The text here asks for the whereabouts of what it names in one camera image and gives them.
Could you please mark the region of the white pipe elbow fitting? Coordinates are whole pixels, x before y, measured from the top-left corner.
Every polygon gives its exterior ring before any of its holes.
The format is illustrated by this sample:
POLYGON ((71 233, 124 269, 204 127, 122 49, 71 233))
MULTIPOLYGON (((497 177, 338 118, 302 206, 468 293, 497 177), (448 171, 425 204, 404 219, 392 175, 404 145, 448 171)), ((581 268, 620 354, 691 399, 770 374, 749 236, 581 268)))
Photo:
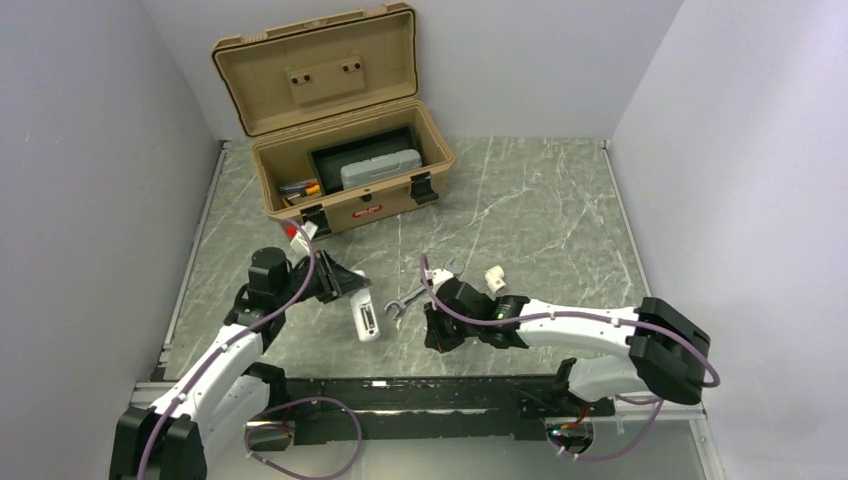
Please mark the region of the white pipe elbow fitting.
POLYGON ((492 294, 497 294, 506 287, 505 271, 500 265, 495 265, 484 272, 484 281, 492 294))

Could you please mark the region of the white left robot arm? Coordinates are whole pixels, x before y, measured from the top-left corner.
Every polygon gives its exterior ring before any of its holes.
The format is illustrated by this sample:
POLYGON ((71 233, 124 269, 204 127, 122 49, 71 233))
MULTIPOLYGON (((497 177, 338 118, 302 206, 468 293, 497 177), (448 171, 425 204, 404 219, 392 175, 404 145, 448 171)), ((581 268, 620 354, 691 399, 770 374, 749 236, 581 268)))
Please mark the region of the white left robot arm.
POLYGON ((255 251, 214 341, 188 372, 144 408, 119 417, 111 479, 204 479, 212 458, 258 416, 279 417, 290 398, 285 372, 261 362, 292 305, 327 304, 371 284, 324 250, 291 263, 277 247, 255 251))

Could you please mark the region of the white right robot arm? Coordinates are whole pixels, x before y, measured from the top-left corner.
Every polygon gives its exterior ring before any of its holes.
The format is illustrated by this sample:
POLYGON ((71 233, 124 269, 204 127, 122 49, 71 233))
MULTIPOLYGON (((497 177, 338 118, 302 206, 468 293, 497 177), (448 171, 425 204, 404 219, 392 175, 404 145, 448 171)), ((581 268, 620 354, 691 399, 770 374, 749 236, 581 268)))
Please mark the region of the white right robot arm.
POLYGON ((560 306, 523 295, 491 298, 457 278, 423 283, 425 345, 447 353, 475 338, 496 349, 564 347, 594 352, 566 359, 551 388, 557 411, 574 415, 589 403, 649 391, 696 405, 720 377, 708 361, 710 336, 665 300, 593 309, 560 306))

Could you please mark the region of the white remote control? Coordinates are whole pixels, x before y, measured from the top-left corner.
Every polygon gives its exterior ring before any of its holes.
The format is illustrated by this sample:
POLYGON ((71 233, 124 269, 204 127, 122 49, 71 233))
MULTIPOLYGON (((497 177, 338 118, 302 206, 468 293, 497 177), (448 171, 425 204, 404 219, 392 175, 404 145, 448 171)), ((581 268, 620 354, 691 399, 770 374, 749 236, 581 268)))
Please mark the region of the white remote control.
POLYGON ((381 330, 370 288, 363 287, 356 290, 350 296, 350 306, 359 341, 365 343, 377 340, 381 330))

